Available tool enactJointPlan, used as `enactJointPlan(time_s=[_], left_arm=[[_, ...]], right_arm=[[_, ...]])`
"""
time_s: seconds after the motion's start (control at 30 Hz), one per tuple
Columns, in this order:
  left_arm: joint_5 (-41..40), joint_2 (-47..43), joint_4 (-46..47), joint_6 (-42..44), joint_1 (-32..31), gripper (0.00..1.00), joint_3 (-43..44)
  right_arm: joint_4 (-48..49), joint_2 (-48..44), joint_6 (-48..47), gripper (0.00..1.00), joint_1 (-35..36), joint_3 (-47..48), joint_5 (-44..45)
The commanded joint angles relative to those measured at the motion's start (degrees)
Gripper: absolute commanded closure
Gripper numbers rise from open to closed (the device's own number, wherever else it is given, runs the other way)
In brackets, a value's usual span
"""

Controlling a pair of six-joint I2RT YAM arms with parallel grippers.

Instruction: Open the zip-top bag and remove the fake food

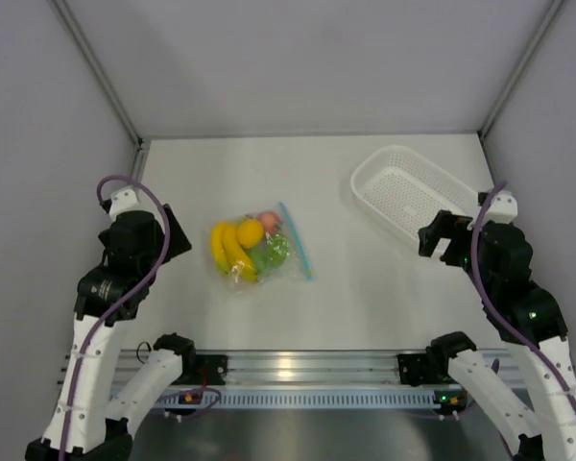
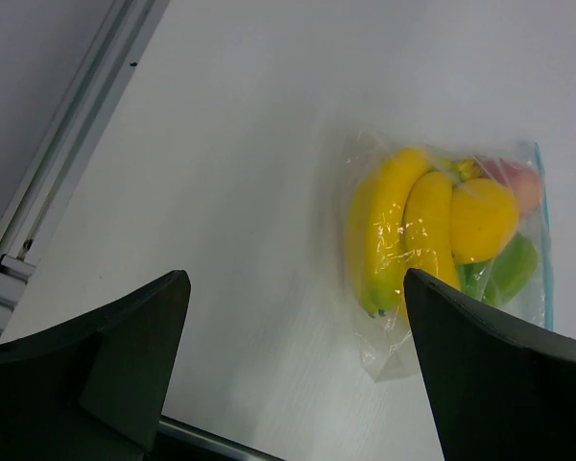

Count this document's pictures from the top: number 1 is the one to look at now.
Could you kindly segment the clear zip top bag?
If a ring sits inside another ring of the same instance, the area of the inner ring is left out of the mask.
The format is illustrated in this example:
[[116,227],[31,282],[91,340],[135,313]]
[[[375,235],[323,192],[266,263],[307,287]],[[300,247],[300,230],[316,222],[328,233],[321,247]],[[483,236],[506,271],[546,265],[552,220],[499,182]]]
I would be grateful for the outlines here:
[[283,202],[216,221],[207,251],[215,273],[233,292],[275,279],[314,279],[299,228]]

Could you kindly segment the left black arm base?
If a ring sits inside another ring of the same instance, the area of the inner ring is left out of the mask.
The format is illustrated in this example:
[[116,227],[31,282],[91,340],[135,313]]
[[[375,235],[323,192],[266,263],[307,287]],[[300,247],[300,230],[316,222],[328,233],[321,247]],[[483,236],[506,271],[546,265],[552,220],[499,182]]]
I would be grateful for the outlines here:
[[174,381],[175,385],[205,387],[226,383],[228,357],[225,354],[197,354],[189,357],[183,365],[181,375]]

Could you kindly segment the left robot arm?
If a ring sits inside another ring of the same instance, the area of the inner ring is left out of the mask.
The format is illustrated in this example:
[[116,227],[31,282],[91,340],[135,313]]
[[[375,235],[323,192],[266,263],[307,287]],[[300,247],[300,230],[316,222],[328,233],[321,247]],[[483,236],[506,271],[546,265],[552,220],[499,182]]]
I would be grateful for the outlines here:
[[174,382],[198,371],[194,343],[176,333],[154,343],[141,369],[110,396],[122,344],[160,265],[191,249],[172,209],[127,209],[99,238],[101,263],[79,282],[74,337],[55,413],[27,460],[127,460],[141,423]]

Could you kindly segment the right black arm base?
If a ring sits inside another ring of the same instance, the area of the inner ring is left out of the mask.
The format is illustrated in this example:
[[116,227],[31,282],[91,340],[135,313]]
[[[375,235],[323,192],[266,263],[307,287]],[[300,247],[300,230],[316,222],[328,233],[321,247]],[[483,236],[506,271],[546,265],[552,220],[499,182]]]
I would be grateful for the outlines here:
[[438,361],[426,353],[399,354],[397,364],[402,384],[417,387],[453,383],[452,378],[442,370]]

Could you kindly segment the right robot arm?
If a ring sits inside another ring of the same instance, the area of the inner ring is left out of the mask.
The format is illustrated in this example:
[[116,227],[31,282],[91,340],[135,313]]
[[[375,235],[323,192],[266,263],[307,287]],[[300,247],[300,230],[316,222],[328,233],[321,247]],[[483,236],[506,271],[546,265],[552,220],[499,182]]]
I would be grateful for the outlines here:
[[576,375],[561,310],[533,281],[533,249],[520,229],[488,222],[475,230],[470,223],[440,211],[419,231],[419,254],[429,257],[440,240],[448,240],[442,262],[463,269],[476,287],[531,403],[515,395],[461,331],[431,341],[430,373],[454,380],[471,395],[513,459],[576,460]]

